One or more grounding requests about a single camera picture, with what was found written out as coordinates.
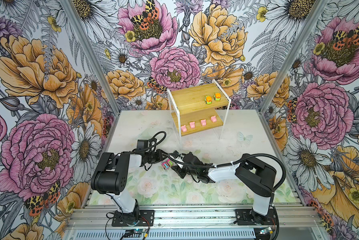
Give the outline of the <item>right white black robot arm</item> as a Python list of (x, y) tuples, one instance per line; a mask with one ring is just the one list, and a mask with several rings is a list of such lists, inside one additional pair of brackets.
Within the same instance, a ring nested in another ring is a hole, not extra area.
[(269, 154), (243, 154), (236, 161), (226, 164), (204, 164), (193, 153), (167, 154), (175, 163), (172, 169), (182, 179), (190, 175), (197, 183), (219, 183), (240, 180), (254, 193), (254, 203), (248, 214), (237, 217), (248, 225), (264, 225), (268, 218), (275, 190), (285, 181), (285, 166)]

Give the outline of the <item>orange green toy car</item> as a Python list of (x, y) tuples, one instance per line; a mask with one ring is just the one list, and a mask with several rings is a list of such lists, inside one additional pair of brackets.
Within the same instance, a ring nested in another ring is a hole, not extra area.
[(220, 93), (215, 93), (214, 94), (214, 99), (215, 99), (215, 101), (220, 101), (221, 100), (221, 94)]

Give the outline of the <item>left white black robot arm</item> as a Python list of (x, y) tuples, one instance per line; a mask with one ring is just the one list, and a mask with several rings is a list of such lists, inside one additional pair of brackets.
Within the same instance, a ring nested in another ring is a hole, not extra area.
[(139, 203), (126, 189), (129, 168), (139, 168), (144, 164), (162, 162), (167, 153), (158, 149), (140, 149), (133, 151), (103, 153), (97, 163), (90, 181), (92, 190), (110, 197), (118, 206), (114, 217), (134, 225), (140, 219)]

